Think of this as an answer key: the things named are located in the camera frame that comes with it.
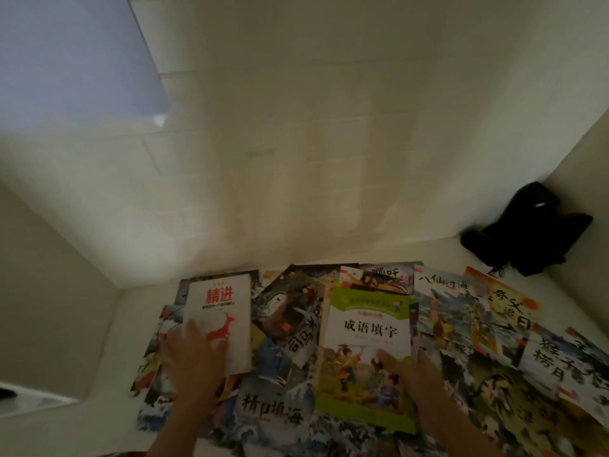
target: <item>green book cover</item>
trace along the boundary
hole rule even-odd
[[[343,419],[416,433],[415,411],[401,379],[377,359],[383,348],[410,356],[408,295],[332,287],[318,348],[315,407]]]

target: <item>hand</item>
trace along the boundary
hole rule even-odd
[[[439,439],[439,422],[450,398],[444,390],[444,379],[434,363],[421,350],[415,362],[398,361],[384,350],[377,353],[386,370],[400,376],[408,396],[416,404],[422,430]]]
[[[224,378],[228,338],[214,348],[194,321],[170,332],[161,343],[161,361],[182,403],[210,407]]]

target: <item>left hand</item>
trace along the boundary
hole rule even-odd
[[[195,407],[211,406],[225,376],[228,338],[214,348],[194,321],[170,332],[161,343],[161,361],[177,399]]]

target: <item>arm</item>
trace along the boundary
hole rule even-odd
[[[418,362],[397,361],[379,350],[378,357],[392,374],[398,374],[416,404],[422,430],[437,440],[450,457],[502,457],[499,449],[478,430],[448,397],[444,380],[433,362],[420,353]]]
[[[205,333],[189,321],[186,335],[171,332],[161,345],[163,368],[177,398],[147,457],[191,457],[199,427],[214,406],[214,392],[224,377],[228,341],[212,348]]]

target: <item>white table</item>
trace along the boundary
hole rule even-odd
[[[423,260],[433,268],[462,273],[466,266],[487,271],[454,238],[404,244],[374,253],[340,256],[331,262]],[[572,326],[609,352],[609,339],[546,274],[523,277],[508,270],[502,281],[543,304],[544,323],[559,333]],[[0,453],[10,456],[91,457],[112,450],[145,450],[153,433],[133,431],[143,397],[129,388],[163,305],[174,300],[178,283],[123,293],[89,397],[73,406],[0,421]],[[226,450],[197,447],[197,454],[228,456]]]

